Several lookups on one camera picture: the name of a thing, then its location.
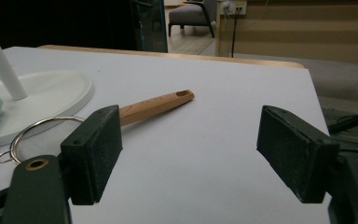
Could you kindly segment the wooden table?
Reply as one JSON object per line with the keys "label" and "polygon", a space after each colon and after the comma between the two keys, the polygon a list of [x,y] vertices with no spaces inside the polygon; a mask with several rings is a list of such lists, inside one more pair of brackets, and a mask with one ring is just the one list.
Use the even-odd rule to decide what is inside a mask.
{"label": "wooden table", "polygon": [[246,58],[227,58],[227,57],[188,55],[188,54],[177,54],[177,53],[149,52],[149,51],[123,50],[123,49],[99,49],[99,48],[72,47],[72,46],[59,46],[59,45],[43,45],[43,46],[40,46],[37,48],[38,49],[56,49],[56,50],[71,50],[71,51],[83,51],[83,52],[139,55],[139,56],[154,56],[154,57],[163,57],[163,58],[191,59],[191,60],[216,61],[216,62],[227,62],[227,63],[247,63],[247,64],[257,64],[257,65],[291,67],[291,68],[305,68],[305,66],[302,65],[301,63],[286,62],[286,61],[246,59]]}

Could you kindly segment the wooden-handled metal strainer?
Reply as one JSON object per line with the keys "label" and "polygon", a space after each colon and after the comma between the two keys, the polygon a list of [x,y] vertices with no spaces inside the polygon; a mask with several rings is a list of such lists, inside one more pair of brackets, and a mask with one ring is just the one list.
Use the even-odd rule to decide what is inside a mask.
{"label": "wooden-handled metal strainer", "polygon": [[[181,105],[187,104],[195,98],[195,94],[191,90],[176,91],[155,98],[147,99],[132,105],[127,105],[119,109],[120,125],[126,126],[135,122],[151,119],[157,115],[166,113]],[[85,120],[76,116],[55,116],[41,119],[32,123],[22,131],[20,131],[9,144],[9,149],[0,153],[0,163],[14,162],[21,163],[18,155],[18,147],[27,135],[30,133],[42,133],[55,125],[67,121],[75,121],[78,123]]]}

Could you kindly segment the black curtain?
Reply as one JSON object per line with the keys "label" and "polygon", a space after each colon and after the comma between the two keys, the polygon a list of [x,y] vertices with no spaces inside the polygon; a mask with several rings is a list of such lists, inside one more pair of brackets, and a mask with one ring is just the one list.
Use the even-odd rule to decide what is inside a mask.
{"label": "black curtain", "polygon": [[0,46],[135,49],[129,0],[0,0]]}

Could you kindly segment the white table mat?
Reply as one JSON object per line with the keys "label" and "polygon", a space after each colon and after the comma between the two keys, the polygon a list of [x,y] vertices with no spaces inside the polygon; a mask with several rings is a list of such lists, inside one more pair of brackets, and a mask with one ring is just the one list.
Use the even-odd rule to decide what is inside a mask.
{"label": "white table mat", "polygon": [[329,224],[325,204],[303,204],[257,151],[261,109],[275,105],[323,129],[304,68],[13,47],[21,75],[77,70],[95,92],[81,117],[174,91],[195,97],[124,128],[102,200],[73,206],[74,224]]}

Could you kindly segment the white wall power socket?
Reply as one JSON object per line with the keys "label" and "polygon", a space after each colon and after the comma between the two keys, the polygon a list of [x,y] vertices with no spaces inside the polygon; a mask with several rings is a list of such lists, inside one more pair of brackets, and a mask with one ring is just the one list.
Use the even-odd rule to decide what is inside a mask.
{"label": "white wall power socket", "polygon": [[222,15],[245,15],[247,10],[246,0],[224,0],[221,3]]}

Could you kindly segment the black tripod stand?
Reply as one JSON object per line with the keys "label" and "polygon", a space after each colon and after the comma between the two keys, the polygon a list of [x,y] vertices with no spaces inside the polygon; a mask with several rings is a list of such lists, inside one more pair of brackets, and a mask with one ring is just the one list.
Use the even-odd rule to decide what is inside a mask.
{"label": "black tripod stand", "polygon": [[358,115],[338,119],[336,123],[328,126],[328,131],[330,133],[341,133],[355,127],[358,127]]}

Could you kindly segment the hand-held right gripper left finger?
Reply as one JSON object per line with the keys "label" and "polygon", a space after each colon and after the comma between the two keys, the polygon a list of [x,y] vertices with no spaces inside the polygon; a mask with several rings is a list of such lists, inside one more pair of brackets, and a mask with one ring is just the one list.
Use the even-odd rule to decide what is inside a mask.
{"label": "hand-held right gripper left finger", "polygon": [[69,196],[75,205],[93,205],[102,196],[122,150],[119,107],[94,111],[61,143],[70,169]]}

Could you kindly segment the white utensil rack stand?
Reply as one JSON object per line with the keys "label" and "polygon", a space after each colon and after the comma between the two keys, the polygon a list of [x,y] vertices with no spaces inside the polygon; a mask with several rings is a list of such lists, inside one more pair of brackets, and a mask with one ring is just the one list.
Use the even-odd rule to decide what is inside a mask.
{"label": "white utensil rack stand", "polygon": [[17,76],[0,47],[0,146],[36,121],[74,115],[92,94],[91,78],[77,71]]}

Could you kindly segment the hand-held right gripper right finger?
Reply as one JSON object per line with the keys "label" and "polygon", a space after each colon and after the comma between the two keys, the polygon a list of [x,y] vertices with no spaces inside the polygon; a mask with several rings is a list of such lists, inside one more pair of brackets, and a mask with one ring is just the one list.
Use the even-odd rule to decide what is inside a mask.
{"label": "hand-held right gripper right finger", "polygon": [[339,145],[295,114],[262,107],[256,150],[302,203],[321,203]]}

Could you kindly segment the dark glass cabinet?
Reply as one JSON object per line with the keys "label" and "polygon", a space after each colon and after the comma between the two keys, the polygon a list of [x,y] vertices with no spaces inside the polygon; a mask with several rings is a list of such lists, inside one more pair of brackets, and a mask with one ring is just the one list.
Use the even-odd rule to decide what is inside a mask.
{"label": "dark glass cabinet", "polygon": [[131,0],[138,48],[167,52],[164,0]]}

